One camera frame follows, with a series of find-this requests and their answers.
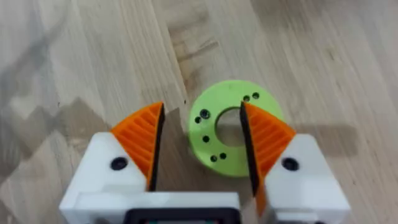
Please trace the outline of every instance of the wood grain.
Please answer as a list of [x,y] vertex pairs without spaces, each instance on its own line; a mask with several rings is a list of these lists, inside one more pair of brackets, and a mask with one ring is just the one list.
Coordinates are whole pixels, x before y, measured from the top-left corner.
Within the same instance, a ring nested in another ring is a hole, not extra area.
[[57,206],[90,137],[165,101],[160,190],[236,190],[185,137],[206,88],[268,89],[314,135],[353,212],[398,220],[395,0],[0,0],[0,223],[63,223]]

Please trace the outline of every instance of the orange ridged grip pad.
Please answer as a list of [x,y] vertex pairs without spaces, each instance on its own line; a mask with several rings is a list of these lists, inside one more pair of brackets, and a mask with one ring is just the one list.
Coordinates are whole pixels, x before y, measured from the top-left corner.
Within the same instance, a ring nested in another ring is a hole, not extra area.
[[293,139],[295,131],[267,111],[246,102],[242,102],[240,120],[257,213],[261,215],[266,207],[264,178]]
[[148,191],[154,191],[156,187],[164,118],[164,104],[154,103],[128,116],[111,130],[145,175]]

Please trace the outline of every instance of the green ring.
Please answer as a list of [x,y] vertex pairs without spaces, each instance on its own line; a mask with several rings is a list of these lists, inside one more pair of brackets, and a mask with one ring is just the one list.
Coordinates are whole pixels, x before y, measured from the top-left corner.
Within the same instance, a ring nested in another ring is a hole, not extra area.
[[[254,99],[253,93],[258,93],[259,98]],[[244,96],[250,96],[250,103],[283,120],[282,110],[270,93],[251,82],[228,80],[211,86],[196,99],[188,124],[188,137],[199,161],[210,169],[231,177],[249,175],[245,146],[224,145],[217,138],[216,122],[226,110],[239,108]],[[195,119],[200,117],[202,109],[207,109],[210,112],[210,117],[208,119],[201,118],[197,123]],[[210,140],[204,142],[204,136],[208,136]],[[226,159],[220,159],[221,153],[227,155]],[[212,156],[217,157],[216,162],[211,161]]]

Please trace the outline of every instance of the white 3d-printed part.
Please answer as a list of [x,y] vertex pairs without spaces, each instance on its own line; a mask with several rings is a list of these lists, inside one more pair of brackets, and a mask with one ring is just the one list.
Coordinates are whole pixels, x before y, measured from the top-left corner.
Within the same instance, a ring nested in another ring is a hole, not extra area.
[[[283,166],[286,158],[298,162],[298,170]],[[350,211],[316,140],[297,134],[265,178],[268,206],[276,223],[338,224]]]
[[[112,170],[124,157],[124,169]],[[111,133],[95,134],[65,193],[60,210],[69,224],[120,224],[133,208],[235,208],[237,193],[145,192],[146,178]]]

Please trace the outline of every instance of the lime green washer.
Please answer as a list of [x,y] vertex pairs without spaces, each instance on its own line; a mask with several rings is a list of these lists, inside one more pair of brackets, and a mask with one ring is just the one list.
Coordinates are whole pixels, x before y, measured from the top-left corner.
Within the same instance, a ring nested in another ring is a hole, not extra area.
[[249,175],[245,146],[224,145],[216,136],[216,124],[223,112],[239,108],[243,100],[283,120],[282,110],[270,93],[251,82],[228,80],[211,86],[196,99],[188,123],[188,137],[199,161],[231,177]]

